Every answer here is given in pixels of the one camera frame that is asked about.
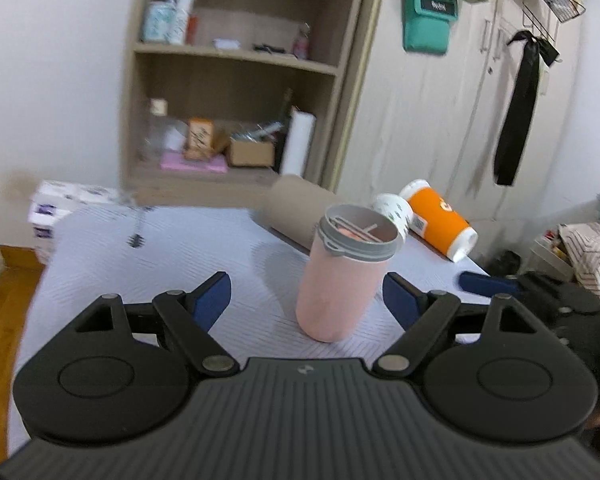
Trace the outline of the tissue pack stack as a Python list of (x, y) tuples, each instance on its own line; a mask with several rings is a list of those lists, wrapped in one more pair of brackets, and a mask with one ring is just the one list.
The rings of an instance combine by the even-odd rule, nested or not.
[(46, 266), (52, 258), (60, 220), (84, 207), (116, 206), (124, 201), (125, 195), (115, 188), (43, 180), (31, 196), (28, 213), (38, 261)]

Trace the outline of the beige wardrobe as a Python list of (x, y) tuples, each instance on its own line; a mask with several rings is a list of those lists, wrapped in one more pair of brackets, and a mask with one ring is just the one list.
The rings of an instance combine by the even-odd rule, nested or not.
[[(579, 63), (582, 23), (561, 23), (542, 0), (461, 2), (444, 55), (403, 47), (404, 0), (364, 0), (323, 176), (325, 188), (367, 203), (424, 179), (478, 232), (486, 260), (539, 229)], [(550, 40), (516, 181), (493, 181), (493, 159), (522, 47), (515, 32)]]

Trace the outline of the white pump bottle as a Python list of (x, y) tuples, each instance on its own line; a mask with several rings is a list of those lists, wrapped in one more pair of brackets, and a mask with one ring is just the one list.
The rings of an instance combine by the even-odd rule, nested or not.
[(194, 10), (195, 0), (166, 0), (174, 7), (174, 14), (166, 42), (182, 46), (185, 44), (189, 18)]

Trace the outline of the black hanging ribbon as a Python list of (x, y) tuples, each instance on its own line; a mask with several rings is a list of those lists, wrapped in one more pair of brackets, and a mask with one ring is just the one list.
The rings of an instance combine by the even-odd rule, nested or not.
[(534, 36), (530, 30), (518, 30), (507, 45), (510, 47), (516, 42), (523, 42), (524, 48), (493, 159), (494, 183), (506, 188), (514, 185), (524, 154), (538, 98), (542, 65), (550, 67), (559, 58), (559, 52), (548, 40)]

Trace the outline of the pink cloth on shelf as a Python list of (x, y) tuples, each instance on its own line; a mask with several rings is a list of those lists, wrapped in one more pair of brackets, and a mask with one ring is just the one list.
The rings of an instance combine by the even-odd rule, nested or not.
[(210, 159), (186, 159), (182, 153), (166, 152), (160, 160), (160, 169), (166, 171), (204, 172), (205, 174), (226, 174), (228, 166), (223, 155)]

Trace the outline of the orange patterned small box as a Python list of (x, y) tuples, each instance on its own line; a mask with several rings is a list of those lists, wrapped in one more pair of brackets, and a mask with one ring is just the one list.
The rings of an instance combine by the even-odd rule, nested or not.
[(189, 121), (184, 157), (188, 160), (209, 160), (213, 154), (213, 122), (204, 118)]

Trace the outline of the white floral paper cup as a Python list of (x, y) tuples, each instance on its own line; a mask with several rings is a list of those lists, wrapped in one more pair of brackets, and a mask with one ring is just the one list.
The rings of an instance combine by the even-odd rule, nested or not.
[(396, 194), (382, 193), (373, 199), (372, 209), (388, 218), (405, 240), (414, 219), (414, 211), (404, 198)]

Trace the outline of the white paper towel roll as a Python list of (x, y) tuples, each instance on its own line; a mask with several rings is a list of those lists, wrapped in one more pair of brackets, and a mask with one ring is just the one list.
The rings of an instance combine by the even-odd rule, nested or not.
[(279, 173), (283, 176), (285, 174), (294, 174), (298, 177), (303, 176), (315, 123), (316, 117), (313, 114), (299, 112), (298, 110), (294, 110), (291, 113), (283, 158), (279, 169)]

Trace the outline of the teal labelled jar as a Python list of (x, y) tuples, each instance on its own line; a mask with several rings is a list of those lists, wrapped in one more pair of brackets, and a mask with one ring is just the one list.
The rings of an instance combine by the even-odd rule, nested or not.
[(146, 44), (166, 44), (175, 14), (173, 3), (153, 1), (148, 4), (140, 40)]

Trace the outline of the orange and white cup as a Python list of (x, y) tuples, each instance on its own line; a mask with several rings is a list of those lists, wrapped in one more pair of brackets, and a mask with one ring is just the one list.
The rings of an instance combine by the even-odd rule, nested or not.
[(400, 196), (414, 212), (411, 230), (454, 263), (478, 242), (477, 231), (424, 179), (405, 185)]

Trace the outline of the wooden shelf unit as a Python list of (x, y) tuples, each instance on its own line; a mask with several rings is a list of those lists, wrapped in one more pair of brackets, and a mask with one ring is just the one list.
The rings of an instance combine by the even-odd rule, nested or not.
[[(264, 168), (205, 174), (148, 162), (143, 143), (151, 99), (165, 99), (174, 118), (210, 119), (225, 129), (272, 122), (285, 105), (313, 114), (304, 175), (331, 185), (363, 0), (195, 0), (192, 46), (140, 40), (153, 1), (133, 0), (126, 36), (120, 164), (133, 200), (142, 206), (254, 207), (276, 180)], [(309, 58), (299, 60), (291, 48), (304, 23), (311, 27)]]

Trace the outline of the pink cup with grey lid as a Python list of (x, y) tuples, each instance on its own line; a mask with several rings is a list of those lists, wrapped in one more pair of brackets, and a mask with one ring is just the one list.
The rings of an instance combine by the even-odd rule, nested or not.
[(300, 328), (321, 342), (348, 338), (402, 247), (394, 223), (373, 209), (332, 205), (317, 223), (296, 305)]

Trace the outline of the red small bottle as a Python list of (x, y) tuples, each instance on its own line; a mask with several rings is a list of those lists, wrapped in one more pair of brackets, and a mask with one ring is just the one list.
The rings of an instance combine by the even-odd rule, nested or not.
[(196, 14), (189, 15), (186, 28), (185, 43), (192, 46), (195, 43), (195, 36), (198, 26), (198, 16)]

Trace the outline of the small cardboard box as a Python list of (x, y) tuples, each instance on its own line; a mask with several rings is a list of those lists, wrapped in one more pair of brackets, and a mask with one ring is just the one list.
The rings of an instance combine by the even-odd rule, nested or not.
[(253, 140), (232, 136), (226, 158), (231, 167), (272, 167), (275, 160), (275, 144), (270, 139)]

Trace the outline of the teal wall pouch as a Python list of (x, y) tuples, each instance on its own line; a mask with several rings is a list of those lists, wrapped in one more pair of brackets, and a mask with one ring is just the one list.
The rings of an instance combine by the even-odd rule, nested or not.
[(404, 0), (404, 50), (445, 55), (457, 14), (457, 0)]

